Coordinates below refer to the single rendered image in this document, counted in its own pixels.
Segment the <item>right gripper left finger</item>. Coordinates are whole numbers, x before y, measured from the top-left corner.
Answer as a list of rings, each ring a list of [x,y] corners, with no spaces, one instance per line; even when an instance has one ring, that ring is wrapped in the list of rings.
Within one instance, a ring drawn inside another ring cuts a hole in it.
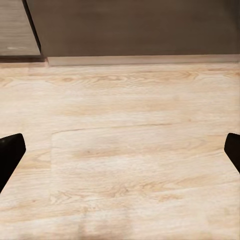
[[[0,193],[25,153],[26,144],[22,133],[0,138]]]

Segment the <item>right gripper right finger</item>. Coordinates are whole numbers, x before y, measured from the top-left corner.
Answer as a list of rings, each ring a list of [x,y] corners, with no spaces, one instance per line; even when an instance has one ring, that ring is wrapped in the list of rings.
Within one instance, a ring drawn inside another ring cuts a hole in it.
[[[229,133],[227,135],[224,151],[240,173],[240,135]]]

